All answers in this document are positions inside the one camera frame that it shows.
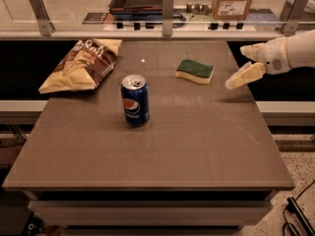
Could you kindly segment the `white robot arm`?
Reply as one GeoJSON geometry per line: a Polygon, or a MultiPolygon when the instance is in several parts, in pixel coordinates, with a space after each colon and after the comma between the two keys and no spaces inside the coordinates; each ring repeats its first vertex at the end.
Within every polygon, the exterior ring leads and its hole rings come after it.
{"type": "Polygon", "coordinates": [[[237,89],[258,81],[265,74],[283,74],[301,67],[314,68],[315,29],[265,43],[241,46],[240,52],[251,61],[225,82],[227,89],[237,89]]]}

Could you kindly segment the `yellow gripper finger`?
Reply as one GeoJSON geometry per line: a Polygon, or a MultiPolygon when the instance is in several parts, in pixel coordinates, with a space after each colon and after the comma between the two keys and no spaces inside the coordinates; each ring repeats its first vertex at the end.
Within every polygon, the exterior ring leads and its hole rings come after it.
{"type": "Polygon", "coordinates": [[[266,73],[267,69],[263,63],[248,62],[225,82],[225,87],[227,89],[237,89],[262,79],[266,73]]]}
{"type": "Polygon", "coordinates": [[[255,62],[265,61],[263,56],[264,43],[256,43],[252,45],[244,45],[240,48],[241,54],[255,62]]]}

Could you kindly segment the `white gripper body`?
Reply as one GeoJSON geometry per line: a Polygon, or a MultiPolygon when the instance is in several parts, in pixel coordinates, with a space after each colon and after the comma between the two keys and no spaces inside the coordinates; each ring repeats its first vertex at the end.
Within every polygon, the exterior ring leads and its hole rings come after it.
{"type": "Polygon", "coordinates": [[[266,66],[269,75],[288,72],[287,38],[280,37],[264,43],[258,51],[258,60],[266,66]]]}

